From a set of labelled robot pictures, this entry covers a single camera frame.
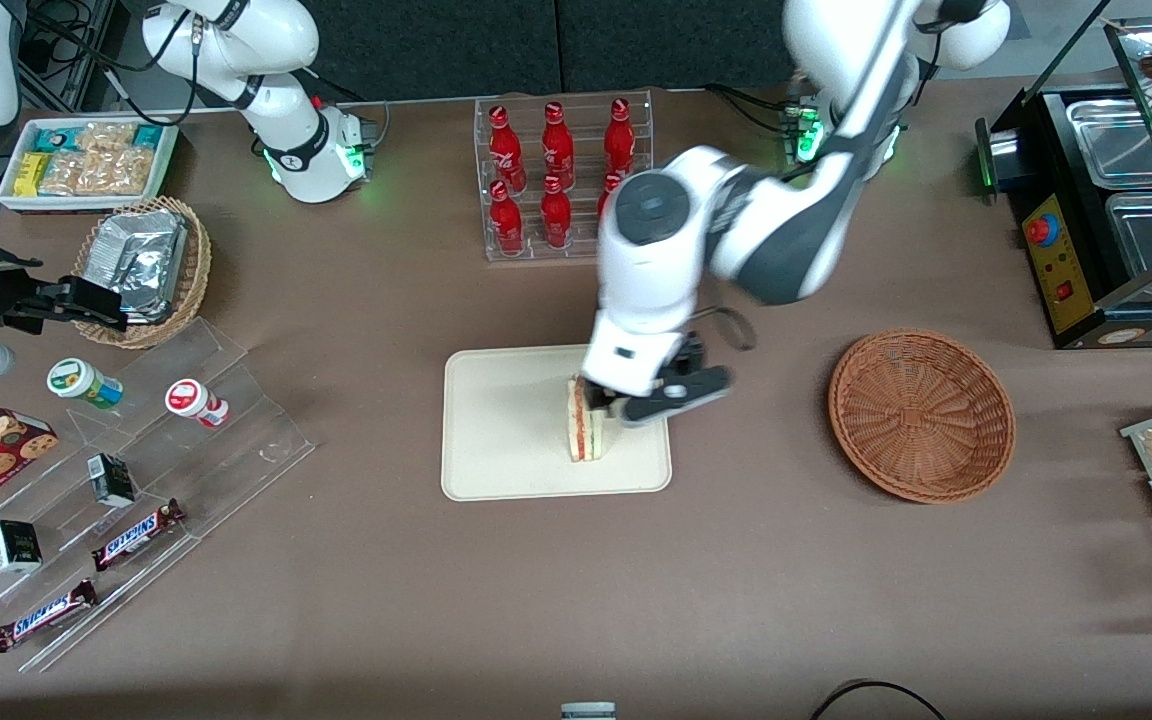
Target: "aluminum foil container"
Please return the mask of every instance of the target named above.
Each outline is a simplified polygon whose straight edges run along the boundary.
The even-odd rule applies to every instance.
[[[123,297],[128,324],[164,323],[172,314],[189,223],[169,210],[105,219],[83,278]]]

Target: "beige tray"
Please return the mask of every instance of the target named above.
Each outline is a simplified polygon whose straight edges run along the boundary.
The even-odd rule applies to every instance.
[[[585,346],[467,350],[444,379],[444,494],[458,502],[657,492],[669,484],[669,429],[605,424],[602,458],[571,462],[567,379]]]

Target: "red lid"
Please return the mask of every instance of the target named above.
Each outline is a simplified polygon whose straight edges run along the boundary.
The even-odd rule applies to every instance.
[[[168,388],[168,407],[182,414],[198,402],[202,386],[196,381],[177,381]]]
[[[508,127],[509,113],[507,113],[502,105],[494,106],[494,108],[488,109],[488,121],[497,129]]]

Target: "empty wicker basket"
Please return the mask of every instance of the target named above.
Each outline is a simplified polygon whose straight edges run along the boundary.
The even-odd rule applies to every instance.
[[[878,487],[947,503],[986,491],[1015,450],[1011,401],[984,361],[942,334],[862,338],[829,382],[842,450]]]
[[[152,200],[138,202],[127,209],[116,210],[114,214],[147,213],[150,210],[172,210],[180,213],[189,222],[189,237],[185,241],[184,258],[180,259],[180,273],[177,287],[173,297],[172,316],[157,325],[131,325],[127,332],[120,333],[104,325],[92,323],[75,323],[83,338],[103,344],[114,344],[124,350],[145,350],[154,347],[168,338],[174,336],[198,314],[198,306],[202,306],[202,297],[207,291],[207,273],[211,271],[211,241],[207,237],[207,228],[198,222],[198,215],[194,213],[183,202],[172,199],[172,197],[156,197]],[[96,241],[96,229],[98,223],[88,234],[88,242],[83,243],[78,251],[78,260],[74,264],[74,274],[82,275],[84,266],[88,265],[88,252],[91,252],[92,242]]]

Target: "small white box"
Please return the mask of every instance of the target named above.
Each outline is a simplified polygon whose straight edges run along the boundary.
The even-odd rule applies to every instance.
[[[41,548],[33,525],[0,520],[0,573],[29,573],[41,568]]]
[[[154,118],[166,122],[167,118]],[[3,174],[3,182],[0,182],[0,202],[5,209],[18,211],[18,213],[83,213],[92,210],[124,209],[136,202],[147,200],[159,195],[162,187],[162,179],[168,173],[168,164],[172,160],[172,150],[180,129],[166,127],[159,138],[159,145],[154,151],[154,164],[150,165],[150,179],[145,183],[145,191],[141,195],[82,195],[82,196],[55,196],[40,195],[36,197],[20,197],[13,195],[13,182],[20,173],[20,161],[24,154],[33,150],[35,138],[38,131],[50,129],[73,128],[90,122],[101,123],[137,123],[145,124],[145,120],[136,115],[88,115],[88,118],[47,118],[41,120],[29,120],[24,124],[17,145],[12,151],[12,160],[8,161],[8,169]]]

